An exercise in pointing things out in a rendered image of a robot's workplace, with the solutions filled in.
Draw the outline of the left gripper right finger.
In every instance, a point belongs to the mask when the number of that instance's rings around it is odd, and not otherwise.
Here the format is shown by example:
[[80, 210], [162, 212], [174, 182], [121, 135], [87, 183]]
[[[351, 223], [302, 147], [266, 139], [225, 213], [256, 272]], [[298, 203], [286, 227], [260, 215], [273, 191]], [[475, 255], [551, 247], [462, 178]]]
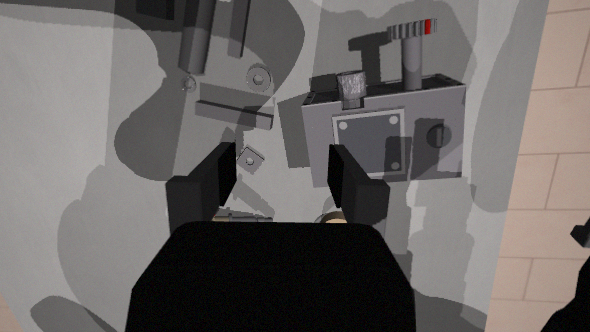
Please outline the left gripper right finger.
[[370, 179], [343, 144], [329, 145], [327, 183], [347, 223], [370, 225], [385, 239], [391, 187]]

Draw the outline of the beige gear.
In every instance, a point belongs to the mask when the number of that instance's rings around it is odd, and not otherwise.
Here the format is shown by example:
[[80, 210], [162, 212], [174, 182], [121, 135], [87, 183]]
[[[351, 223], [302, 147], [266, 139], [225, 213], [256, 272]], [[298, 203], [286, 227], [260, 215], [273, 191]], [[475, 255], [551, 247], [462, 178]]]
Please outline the beige gear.
[[215, 216], [212, 221], [233, 221], [233, 222], [273, 222], [273, 218], [255, 218], [255, 217], [232, 217], [232, 213], [228, 216]]

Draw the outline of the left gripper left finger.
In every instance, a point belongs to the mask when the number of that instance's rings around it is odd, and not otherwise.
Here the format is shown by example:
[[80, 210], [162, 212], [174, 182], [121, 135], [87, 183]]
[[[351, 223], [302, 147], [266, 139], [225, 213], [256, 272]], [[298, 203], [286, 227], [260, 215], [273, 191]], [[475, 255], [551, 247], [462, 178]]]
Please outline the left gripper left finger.
[[168, 180], [165, 188], [170, 236], [184, 223], [212, 221], [236, 181], [235, 142], [221, 142], [187, 176]]

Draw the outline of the grey square washer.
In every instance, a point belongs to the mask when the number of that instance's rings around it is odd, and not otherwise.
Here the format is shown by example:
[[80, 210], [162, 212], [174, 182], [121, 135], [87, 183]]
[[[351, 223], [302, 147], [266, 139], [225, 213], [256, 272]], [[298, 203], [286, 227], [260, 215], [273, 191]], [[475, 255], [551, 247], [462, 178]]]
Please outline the grey square washer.
[[[254, 163], [248, 164], [246, 161], [247, 158], [253, 159]], [[253, 175], [257, 171], [257, 169], [260, 167], [260, 165], [263, 163], [263, 161], [264, 161], [264, 159], [261, 156], [259, 156], [257, 153], [252, 151], [250, 148], [246, 147], [246, 149], [243, 151], [241, 156], [236, 161], [236, 164], [238, 164], [243, 169], [245, 169], [247, 172], [249, 172], [250, 174]]]

